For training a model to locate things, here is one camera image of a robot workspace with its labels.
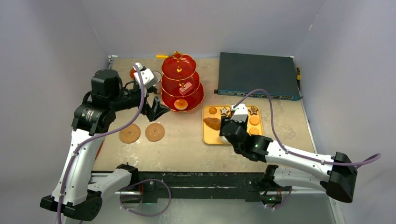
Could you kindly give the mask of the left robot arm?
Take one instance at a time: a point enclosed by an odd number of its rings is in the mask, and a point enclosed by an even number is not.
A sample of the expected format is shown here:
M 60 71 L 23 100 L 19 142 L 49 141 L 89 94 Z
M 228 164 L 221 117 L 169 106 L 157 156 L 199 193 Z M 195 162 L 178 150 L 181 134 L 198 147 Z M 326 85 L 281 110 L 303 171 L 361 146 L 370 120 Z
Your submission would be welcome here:
M 51 195 L 41 199 L 40 206 L 57 213 L 58 224 L 66 218 L 79 223 L 92 221 L 102 204 L 117 191 L 125 188 L 133 191 L 139 187 L 155 186 L 157 179 L 140 180 L 137 168 L 121 164 L 111 174 L 91 183 L 91 173 L 97 153 L 104 138 L 112 131 L 109 126 L 115 121 L 116 112 L 137 107 L 137 114 L 154 121 L 169 108 L 158 97 L 153 104 L 147 103 L 150 93 L 156 92 L 159 78 L 138 63 L 134 65 L 134 87 L 128 89 L 117 71 L 99 70 L 91 79 L 92 89 L 86 93 L 82 104 L 74 111 L 71 143 L 66 163 Z

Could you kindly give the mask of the pink layered cake slice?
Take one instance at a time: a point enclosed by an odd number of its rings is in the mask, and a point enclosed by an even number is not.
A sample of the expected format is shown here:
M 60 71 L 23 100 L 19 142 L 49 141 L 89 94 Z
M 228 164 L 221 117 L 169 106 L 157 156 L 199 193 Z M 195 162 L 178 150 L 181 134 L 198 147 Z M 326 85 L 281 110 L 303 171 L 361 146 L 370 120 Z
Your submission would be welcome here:
M 189 93 L 193 88 L 193 85 L 191 82 L 187 82 L 187 83 L 181 83 L 180 87 L 179 87 L 179 93 L 182 96 L 185 96 L 187 93 Z

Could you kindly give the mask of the yellow frosted donut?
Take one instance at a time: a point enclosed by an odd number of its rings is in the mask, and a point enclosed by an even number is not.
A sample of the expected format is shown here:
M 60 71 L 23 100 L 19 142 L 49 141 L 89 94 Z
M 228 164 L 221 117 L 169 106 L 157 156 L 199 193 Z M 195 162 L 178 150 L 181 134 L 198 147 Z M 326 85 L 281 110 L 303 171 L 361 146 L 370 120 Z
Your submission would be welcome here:
M 182 98 L 178 98 L 175 102 L 174 102 L 174 107 L 176 108 L 176 110 L 178 111 L 184 111 L 187 109 L 188 107 L 188 102 L 185 99 Z

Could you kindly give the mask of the white chocolate-drizzled donut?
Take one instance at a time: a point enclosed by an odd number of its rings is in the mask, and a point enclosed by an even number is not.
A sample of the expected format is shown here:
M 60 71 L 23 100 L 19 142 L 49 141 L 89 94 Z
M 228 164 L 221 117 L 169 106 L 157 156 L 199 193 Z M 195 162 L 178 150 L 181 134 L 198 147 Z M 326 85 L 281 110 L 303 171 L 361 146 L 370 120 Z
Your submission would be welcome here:
M 229 144 L 229 141 L 226 139 L 225 136 L 219 136 L 219 139 L 220 139 L 220 141 L 221 141 L 223 144 Z

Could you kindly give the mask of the red three-tier cake stand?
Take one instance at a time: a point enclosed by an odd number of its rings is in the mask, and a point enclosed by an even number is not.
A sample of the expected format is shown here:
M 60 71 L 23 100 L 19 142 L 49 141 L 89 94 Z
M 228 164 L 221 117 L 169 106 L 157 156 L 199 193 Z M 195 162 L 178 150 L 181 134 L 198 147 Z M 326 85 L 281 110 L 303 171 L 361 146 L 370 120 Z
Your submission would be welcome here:
M 178 51 L 166 58 L 161 67 L 163 77 L 161 79 L 161 100 L 164 105 L 175 112 L 188 112 L 194 110 L 204 99 L 204 87 L 197 72 L 196 61 L 187 54 Z M 181 83 L 191 82 L 192 90 L 185 96 L 180 95 L 179 87 Z M 188 107 L 184 111 L 178 111 L 174 107 L 174 102 L 182 98 L 188 102 Z

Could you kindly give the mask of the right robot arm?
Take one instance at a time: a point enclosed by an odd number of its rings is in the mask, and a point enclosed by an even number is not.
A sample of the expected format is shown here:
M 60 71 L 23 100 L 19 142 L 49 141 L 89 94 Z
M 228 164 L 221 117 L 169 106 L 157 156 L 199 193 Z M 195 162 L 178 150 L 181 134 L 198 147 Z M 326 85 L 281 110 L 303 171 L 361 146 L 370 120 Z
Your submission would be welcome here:
M 358 172 L 344 153 L 331 156 L 286 147 L 269 137 L 249 134 L 245 122 L 227 117 L 221 118 L 220 136 L 233 146 L 236 154 L 250 161 L 272 164 L 262 177 L 266 189 L 299 186 L 321 190 L 344 203 L 353 201 Z

